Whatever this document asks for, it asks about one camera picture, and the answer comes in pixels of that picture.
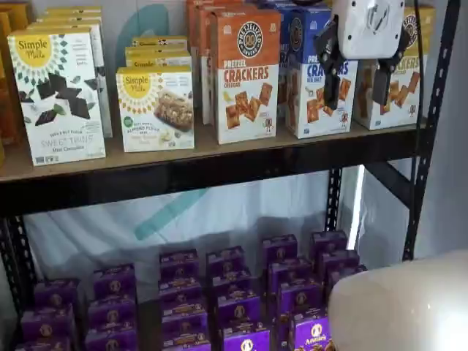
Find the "pretzel crisps crackers box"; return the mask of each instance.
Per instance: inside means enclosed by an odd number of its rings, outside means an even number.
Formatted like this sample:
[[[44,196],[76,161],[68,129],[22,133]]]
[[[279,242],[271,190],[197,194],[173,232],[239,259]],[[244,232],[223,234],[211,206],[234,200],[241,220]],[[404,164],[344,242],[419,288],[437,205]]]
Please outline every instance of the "pretzel crisps crackers box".
[[[349,132],[358,63],[346,61],[339,70],[341,83],[336,110],[325,106],[325,73],[310,40],[330,20],[328,7],[293,10],[290,18],[289,74],[286,125],[298,138]]]
[[[214,12],[211,54],[219,144],[276,136],[280,14]]]
[[[423,60],[426,67],[430,40],[435,24],[435,9],[420,8],[421,34],[423,36]],[[379,105],[372,100],[372,89],[377,63],[363,61],[359,64],[357,106],[353,118],[369,128],[381,129],[416,123],[419,108],[420,67],[418,55],[418,30],[414,7],[404,9],[403,27],[411,40],[403,59],[391,75],[387,104]]]

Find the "metal shelving unit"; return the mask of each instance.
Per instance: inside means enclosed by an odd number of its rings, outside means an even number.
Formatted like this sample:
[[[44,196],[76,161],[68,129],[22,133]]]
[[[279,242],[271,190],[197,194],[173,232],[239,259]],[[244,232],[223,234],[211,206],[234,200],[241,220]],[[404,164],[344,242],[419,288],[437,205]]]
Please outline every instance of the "metal shelving unit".
[[[33,304],[37,280],[22,215],[111,203],[190,189],[329,170],[325,230],[335,230],[343,167],[365,165],[406,207],[412,184],[388,162],[418,156],[415,218],[408,224],[403,260],[414,254],[426,181],[458,23],[460,0],[449,0],[427,122],[370,132],[356,124],[350,133],[296,140],[285,128],[277,138],[218,146],[211,130],[197,126],[196,149],[125,154],[121,140],[107,141],[107,158],[66,165],[31,165],[26,143],[7,148],[0,168],[0,253],[15,308],[20,315]]]

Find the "white robot part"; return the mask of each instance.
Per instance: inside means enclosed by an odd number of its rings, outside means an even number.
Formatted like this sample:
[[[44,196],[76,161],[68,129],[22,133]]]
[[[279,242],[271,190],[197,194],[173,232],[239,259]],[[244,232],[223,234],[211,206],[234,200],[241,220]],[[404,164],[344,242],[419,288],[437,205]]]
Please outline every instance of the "white robot part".
[[[334,0],[338,41],[348,60],[387,59],[395,55],[404,17],[404,0]]]

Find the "shelf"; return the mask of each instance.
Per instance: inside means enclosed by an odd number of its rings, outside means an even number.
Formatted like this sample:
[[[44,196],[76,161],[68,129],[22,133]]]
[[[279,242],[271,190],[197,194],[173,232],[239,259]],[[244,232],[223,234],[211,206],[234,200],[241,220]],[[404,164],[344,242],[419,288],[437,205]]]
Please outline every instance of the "shelf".
[[[297,140],[276,138],[219,146],[211,127],[195,127],[195,150],[125,154],[120,137],[107,157],[33,167],[27,142],[6,147],[0,167],[0,216],[111,203],[210,186],[347,167],[412,156],[414,126]]]

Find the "blue cracker box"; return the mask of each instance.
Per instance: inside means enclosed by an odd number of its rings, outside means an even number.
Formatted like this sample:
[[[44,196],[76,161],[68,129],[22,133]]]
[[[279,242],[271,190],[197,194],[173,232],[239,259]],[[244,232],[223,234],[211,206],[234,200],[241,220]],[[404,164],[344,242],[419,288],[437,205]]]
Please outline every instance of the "blue cracker box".
[[[285,279],[305,277],[312,274],[312,263],[305,257],[280,260],[268,265],[268,293],[276,295],[279,283]]]
[[[108,295],[136,295],[135,268],[133,265],[95,271],[93,274],[94,298],[105,298]]]
[[[206,328],[192,328],[189,331],[162,334],[162,348],[165,351],[197,350],[210,351],[211,343]]]
[[[180,276],[198,276],[198,254],[196,249],[181,250],[159,255],[161,279]]]
[[[172,333],[187,331],[193,327],[208,327],[208,315],[204,298],[183,303],[162,303],[162,331]]]
[[[260,319],[261,302],[257,289],[250,287],[218,296],[216,315],[220,323]]]
[[[87,351],[138,350],[137,327],[134,320],[108,323],[88,331]]]
[[[300,139],[350,130],[358,62],[346,61],[339,70],[338,107],[331,110],[325,106],[325,73],[314,48],[314,36],[330,19],[323,5],[298,7],[291,14],[286,125]]]
[[[110,295],[92,301],[88,308],[90,328],[112,322],[137,319],[137,306],[134,295]]]
[[[242,269],[245,266],[244,255],[244,249],[241,246],[206,254],[206,276],[218,276]]]

